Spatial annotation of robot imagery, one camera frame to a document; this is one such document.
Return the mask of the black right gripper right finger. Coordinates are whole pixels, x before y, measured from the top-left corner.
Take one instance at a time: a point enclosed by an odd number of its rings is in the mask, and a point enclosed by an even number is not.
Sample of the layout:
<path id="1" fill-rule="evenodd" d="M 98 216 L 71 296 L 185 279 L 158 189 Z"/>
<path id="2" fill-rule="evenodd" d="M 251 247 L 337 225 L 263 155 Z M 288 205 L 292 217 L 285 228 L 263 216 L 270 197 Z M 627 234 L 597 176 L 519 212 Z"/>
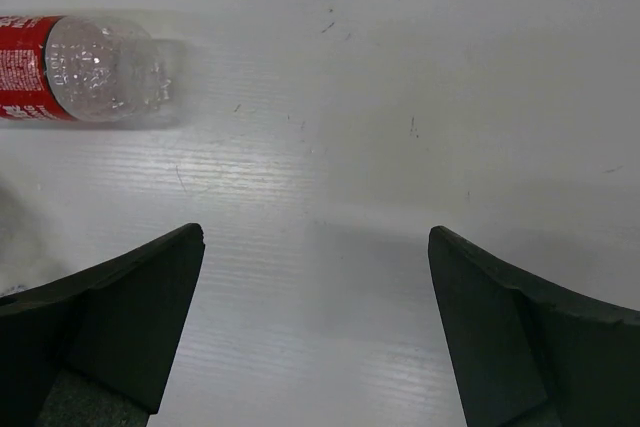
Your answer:
<path id="1" fill-rule="evenodd" d="M 428 258 L 469 426 L 636 426 L 639 314 L 438 226 Z"/>

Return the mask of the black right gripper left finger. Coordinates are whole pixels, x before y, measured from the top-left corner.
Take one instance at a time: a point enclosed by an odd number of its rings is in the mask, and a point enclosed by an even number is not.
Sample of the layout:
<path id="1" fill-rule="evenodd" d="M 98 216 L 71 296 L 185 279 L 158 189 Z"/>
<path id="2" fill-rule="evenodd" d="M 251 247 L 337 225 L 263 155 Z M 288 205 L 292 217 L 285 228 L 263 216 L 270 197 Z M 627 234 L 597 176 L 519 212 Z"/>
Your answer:
<path id="1" fill-rule="evenodd" d="M 204 257 L 189 223 L 1 299 L 4 426 L 145 426 L 158 413 Z"/>

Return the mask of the red label cola bottle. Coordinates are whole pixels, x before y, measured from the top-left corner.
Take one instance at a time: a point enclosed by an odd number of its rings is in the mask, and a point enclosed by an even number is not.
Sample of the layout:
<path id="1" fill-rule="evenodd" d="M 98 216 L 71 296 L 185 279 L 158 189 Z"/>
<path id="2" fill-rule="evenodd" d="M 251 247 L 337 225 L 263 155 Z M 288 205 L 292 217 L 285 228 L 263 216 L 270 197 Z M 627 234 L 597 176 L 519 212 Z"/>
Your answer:
<path id="1" fill-rule="evenodd" d="M 175 40 L 122 18 L 4 15 L 1 117 L 116 123 L 172 103 L 184 64 Z"/>

